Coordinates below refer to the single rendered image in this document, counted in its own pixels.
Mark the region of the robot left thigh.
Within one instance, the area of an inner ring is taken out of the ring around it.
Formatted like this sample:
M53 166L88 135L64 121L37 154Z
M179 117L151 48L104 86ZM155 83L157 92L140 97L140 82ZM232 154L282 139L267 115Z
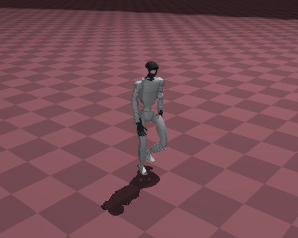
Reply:
M157 146L160 149L164 149L167 146L167 130L163 118L161 115L154 114L154 119L151 122L156 123L156 131L160 137Z

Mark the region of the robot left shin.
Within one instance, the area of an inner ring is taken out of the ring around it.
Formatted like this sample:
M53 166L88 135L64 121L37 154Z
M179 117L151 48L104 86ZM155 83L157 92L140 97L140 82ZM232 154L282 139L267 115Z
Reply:
M166 148L165 148L166 149ZM165 149L158 148L157 144L153 145L150 149L146 150L147 154L156 153Z

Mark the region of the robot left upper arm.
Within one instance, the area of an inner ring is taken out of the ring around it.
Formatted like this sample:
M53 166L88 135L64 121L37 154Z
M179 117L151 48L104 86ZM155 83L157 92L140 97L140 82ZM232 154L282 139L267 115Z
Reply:
M160 80L160 86L159 86L157 99L163 99L163 93L162 92L163 92L165 81L161 77L158 77L158 79Z

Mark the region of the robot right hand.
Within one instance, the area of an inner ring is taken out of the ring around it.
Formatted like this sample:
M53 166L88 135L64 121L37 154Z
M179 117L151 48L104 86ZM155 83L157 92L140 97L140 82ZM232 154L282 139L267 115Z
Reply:
M147 131L147 129L142 125L142 120L141 118L139 118L140 122L136 123L138 126L137 126L137 131L138 131L138 135L139 136L145 136L147 135L145 132L144 132L144 129ZM144 134L145 135L144 135Z

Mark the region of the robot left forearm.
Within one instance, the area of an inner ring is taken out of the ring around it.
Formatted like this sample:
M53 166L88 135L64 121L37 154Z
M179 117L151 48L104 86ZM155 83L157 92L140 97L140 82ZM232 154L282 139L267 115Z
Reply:
M157 100L157 107L158 107L158 109L157 109L157 111L159 112L160 110L162 110L162 112L163 112L163 99L158 99Z

